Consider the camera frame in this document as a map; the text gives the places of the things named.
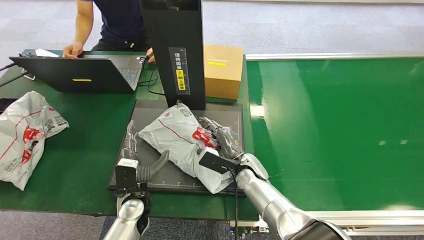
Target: table edge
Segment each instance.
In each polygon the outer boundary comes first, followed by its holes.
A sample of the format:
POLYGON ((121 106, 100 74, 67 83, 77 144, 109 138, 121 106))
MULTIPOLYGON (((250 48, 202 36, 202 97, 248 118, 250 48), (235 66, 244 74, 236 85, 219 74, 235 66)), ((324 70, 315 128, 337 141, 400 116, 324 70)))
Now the table edge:
MULTIPOLYGON (((306 211, 342 228, 350 236, 424 235, 424 210, 306 211)), ((239 227, 268 228, 259 221, 238 221, 239 227)))
POLYGON ((359 53, 359 52, 334 52, 334 53, 261 53, 246 54, 246 61, 266 60, 327 60, 327 59, 384 59, 384 58, 423 58, 424 52, 409 53, 359 53))

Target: black cable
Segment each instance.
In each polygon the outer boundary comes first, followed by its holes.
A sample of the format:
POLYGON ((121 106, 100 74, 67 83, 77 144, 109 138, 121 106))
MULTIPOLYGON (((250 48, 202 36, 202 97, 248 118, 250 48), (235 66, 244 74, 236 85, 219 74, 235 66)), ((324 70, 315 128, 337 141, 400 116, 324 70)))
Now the black cable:
POLYGON ((16 63, 12 62, 11 64, 6 65, 6 66, 0 68, 0 72, 3 71, 3 70, 5 70, 5 69, 11 68, 11 67, 13 67, 15 65, 16 65, 16 63))
POLYGON ((158 71, 157 71, 157 68, 155 68, 155 69, 151 72, 149 80, 147 80, 147 81, 139 81, 139 82, 138 82, 138 85, 139 85, 139 86, 147 87, 147 85, 143 85, 143 84, 146 84, 146 83, 149 83, 149 82, 152 82, 152 81, 157 81, 157 80, 158 80, 158 78, 159 78, 159 76, 158 76, 158 71), (156 72, 156 78, 152 80, 153 74, 154 74, 155 72, 156 72))
POLYGON ((163 93, 160 93, 160 92, 155 92, 155 91, 151 91, 150 90, 150 83, 152 82, 152 76, 153 76, 153 73, 154 72, 157 72, 158 71, 158 69, 156 68, 152 73, 151 73, 151 75, 150 75, 150 80, 148 81, 148 85, 147 85, 147 90, 148 90, 148 92, 149 93, 151 93, 151 94, 157 94, 157 95, 161 95, 161 96, 165 96, 165 94, 163 94, 163 93))
POLYGON ((16 79, 19 79, 19 78, 21 78, 21 77, 23 77, 23 76, 25 76, 25 75, 27 75, 29 72, 24 72, 24 73, 22 73, 21 75, 18 75, 18 76, 15 76, 14 78, 12 78, 12 79, 10 79, 10 80, 7 80, 7 81, 5 81, 5 82, 3 82, 3 83, 1 83, 0 84, 0 88, 1 87, 3 87, 4 85, 6 85, 6 84, 9 84, 9 83, 11 83, 11 82, 13 82, 13 81, 15 81, 16 79))
POLYGON ((234 173, 234 171, 227 167, 227 166, 223 166, 225 169, 227 169, 232 176, 232 179, 234 179, 234 197, 235 197, 235 201, 234 201, 234 211, 235 211, 235 231, 234 231, 234 239, 237 240, 237 238, 239 237, 239 203, 238 203, 238 198, 237 198, 237 183, 236 183, 236 174, 234 173))

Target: plastic bag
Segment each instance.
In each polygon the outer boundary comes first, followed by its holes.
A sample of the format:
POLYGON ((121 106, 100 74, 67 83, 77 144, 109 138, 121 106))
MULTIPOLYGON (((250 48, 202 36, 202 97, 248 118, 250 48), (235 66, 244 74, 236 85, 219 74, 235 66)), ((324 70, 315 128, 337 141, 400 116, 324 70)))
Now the plastic bag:
POLYGON ((212 132, 204 129, 190 109, 178 103, 162 113, 138 135, 159 153, 169 150, 169 160, 186 174, 198 178, 212 193, 218 193, 232 182, 229 172, 220 174, 199 165, 198 149, 217 148, 212 132))
POLYGON ((12 103, 0 115, 0 181, 23 191, 43 154, 45 139, 68 127, 36 91, 12 103))
POLYGON ((199 117, 198 122, 202 127, 214 133, 220 146, 220 153, 227 159, 235 159, 244 153, 237 134, 228 126, 222 126, 207 117, 199 117))

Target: gray carpet floor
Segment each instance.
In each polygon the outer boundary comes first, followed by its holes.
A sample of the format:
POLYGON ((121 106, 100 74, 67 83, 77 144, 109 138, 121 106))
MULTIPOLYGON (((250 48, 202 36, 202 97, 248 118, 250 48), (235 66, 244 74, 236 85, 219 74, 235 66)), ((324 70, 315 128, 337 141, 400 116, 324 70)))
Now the gray carpet floor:
MULTIPOLYGON (((0 66, 24 49, 62 49, 74 37, 75 0, 0 0, 0 66)), ((100 13, 84 49, 100 37, 100 13)), ((204 42, 245 53, 423 53, 424 5, 203 2, 204 42)), ((0 212, 0 240, 96 240, 111 217, 0 212)), ((146 239, 233 239, 221 221, 153 218, 146 239)), ((273 239, 253 234, 248 239, 273 239)), ((422 240, 421 236, 354 237, 422 240)))

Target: white plastic bag with red print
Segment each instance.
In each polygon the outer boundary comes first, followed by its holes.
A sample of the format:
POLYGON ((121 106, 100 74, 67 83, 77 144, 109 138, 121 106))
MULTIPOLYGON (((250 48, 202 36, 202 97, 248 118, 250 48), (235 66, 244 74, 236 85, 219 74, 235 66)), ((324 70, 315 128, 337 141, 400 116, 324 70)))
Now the white plastic bag with red print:
POLYGON ((68 122, 36 91, 27 92, 0 115, 0 181, 24 190, 44 151, 44 142, 68 122))
POLYGON ((217 148, 218 142, 182 103, 168 108, 138 135, 159 153, 169 150, 169 160, 186 174, 198 178, 212 194, 218 193, 233 180, 229 172, 220 174, 199 165, 197 149, 217 148))

